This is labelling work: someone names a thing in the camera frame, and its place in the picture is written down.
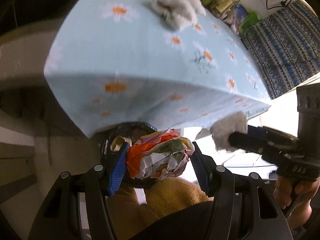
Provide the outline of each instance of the food package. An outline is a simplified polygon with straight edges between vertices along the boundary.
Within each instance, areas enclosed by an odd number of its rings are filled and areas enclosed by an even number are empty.
[[[231,29],[236,34],[239,34],[242,24],[248,17],[248,14],[249,13],[246,11],[246,9],[242,5],[236,4],[235,7],[233,8],[233,17],[232,17],[233,21],[231,24]]]
[[[131,178],[165,179],[181,175],[195,148],[174,129],[140,137],[127,154]]]

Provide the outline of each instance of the finger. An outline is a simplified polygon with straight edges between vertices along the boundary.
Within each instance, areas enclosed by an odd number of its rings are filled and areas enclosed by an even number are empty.
[[[305,194],[307,192],[314,192],[316,193],[318,188],[319,188],[319,182],[320,180],[318,179],[316,182],[312,181],[301,181],[296,187],[295,187],[295,192],[296,194]]]
[[[319,185],[320,185],[320,180],[318,179],[316,182],[312,183],[311,187],[308,186],[308,188],[306,190],[303,190],[303,192],[305,192],[305,191],[308,191],[308,192],[306,192],[302,195],[302,198],[300,201],[307,202],[310,199],[312,199],[316,195],[318,188],[319,188]]]
[[[275,189],[273,196],[276,199],[276,202],[280,206],[281,209],[284,209],[285,207],[289,206],[291,203],[291,197],[290,194],[284,194],[279,189]]]
[[[280,176],[276,181],[276,189],[284,194],[290,195],[292,192],[292,184],[287,178]]]
[[[305,194],[312,189],[314,182],[312,181],[301,181],[295,187],[294,191],[296,194]]]

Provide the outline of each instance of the brown towel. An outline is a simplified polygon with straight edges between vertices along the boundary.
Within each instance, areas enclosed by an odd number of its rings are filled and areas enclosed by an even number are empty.
[[[167,178],[145,190],[147,204],[139,204],[134,188],[121,186],[107,199],[119,240],[127,240],[157,220],[200,202],[210,201],[198,185]]]

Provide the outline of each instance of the patterned rug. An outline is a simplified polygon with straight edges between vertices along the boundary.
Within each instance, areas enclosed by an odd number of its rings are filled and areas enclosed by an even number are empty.
[[[258,62],[271,99],[319,72],[320,20],[302,0],[257,23],[242,39]]]

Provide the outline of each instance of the light blue tablecloth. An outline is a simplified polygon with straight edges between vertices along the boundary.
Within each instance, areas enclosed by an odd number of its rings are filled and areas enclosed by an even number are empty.
[[[175,32],[152,1],[79,0],[62,24],[44,75],[85,135],[129,121],[210,127],[269,108],[255,62],[222,21],[207,12]]]

